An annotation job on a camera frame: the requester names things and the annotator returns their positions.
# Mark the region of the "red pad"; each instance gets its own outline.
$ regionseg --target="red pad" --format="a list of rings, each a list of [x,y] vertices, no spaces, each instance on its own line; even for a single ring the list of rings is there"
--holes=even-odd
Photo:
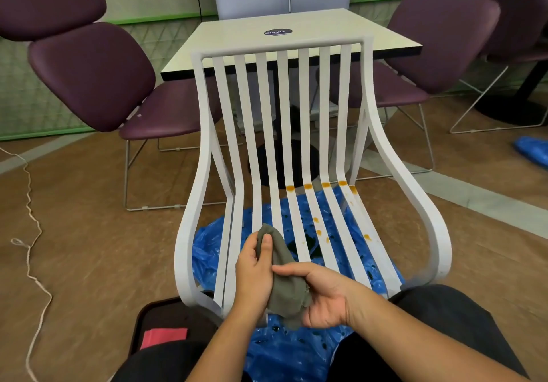
[[[141,349],[169,341],[185,340],[187,333],[187,328],[147,330],[142,338]]]

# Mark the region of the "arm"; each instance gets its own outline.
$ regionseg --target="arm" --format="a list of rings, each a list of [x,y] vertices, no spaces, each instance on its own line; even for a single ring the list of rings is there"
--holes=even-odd
[[[242,380],[245,353],[255,325],[272,291],[272,237],[265,235],[257,260],[257,233],[252,233],[236,264],[236,298],[221,327],[187,378],[188,382]]]
[[[303,316],[306,327],[352,327],[404,382],[526,380],[335,271],[310,262],[272,269],[280,275],[305,277],[312,288],[313,304]]]

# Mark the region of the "table top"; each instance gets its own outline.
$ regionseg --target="table top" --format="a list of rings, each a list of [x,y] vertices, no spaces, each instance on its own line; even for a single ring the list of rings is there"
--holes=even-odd
[[[162,69],[164,81],[174,81],[194,77],[191,52],[205,49],[219,49],[243,43],[255,46],[258,43],[264,46],[279,43],[280,36],[267,36],[265,32],[273,29],[291,29],[293,32],[283,35],[284,38],[300,38],[306,35],[313,37],[317,34],[324,36],[333,34],[335,37],[344,33],[346,36],[373,35],[373,58],[388,59],[420,54],[421,44],[395,33],[386,27],[372,22],[358,14],[344,8],[333,10],[318,10],[313,12],[278,14],[243,19],[218,20],[202,22],[175,53],[168,64]],[[359,60],[360,45],[352,46],[352,59]],[[332,55],[340,54],[340,46],[331,47]],[[297,50],[288,52],[289,66],[296,67],[298,62]],[[227,73],[234,73],[234,57],[224,58]],[[266,54],[270,64],[276,62],[276,52]],[[319,61],[319,48],[310,49],[310,64]],[[255,55],[246,55],[248,71],[255,67]],[[206,76],[213,74],[213,60],[204,60]]]

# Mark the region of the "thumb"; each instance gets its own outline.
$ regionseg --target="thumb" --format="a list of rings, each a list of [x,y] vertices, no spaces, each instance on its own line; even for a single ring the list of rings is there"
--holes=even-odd
[[[285,265],[273,265],[272,271],[278,275],[295,275],[298,277],[306,277],[316,267],[318,267],[318,265],[313,262],[290,262]]]
[[[263,268],[269,268],[272,265],[272,236],[265,233],[263,236],[263,242],[261,244],[261,255],[257,262]]]

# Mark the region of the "clayg logo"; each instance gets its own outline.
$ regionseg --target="clayg logo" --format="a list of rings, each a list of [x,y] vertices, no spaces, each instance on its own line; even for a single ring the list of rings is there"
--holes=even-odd
[[[272,29],[265,31],[265,35],[267,36],[281,36],[281,35],[287,35],[289,33],[292,33],[293,30],[291,29]]]

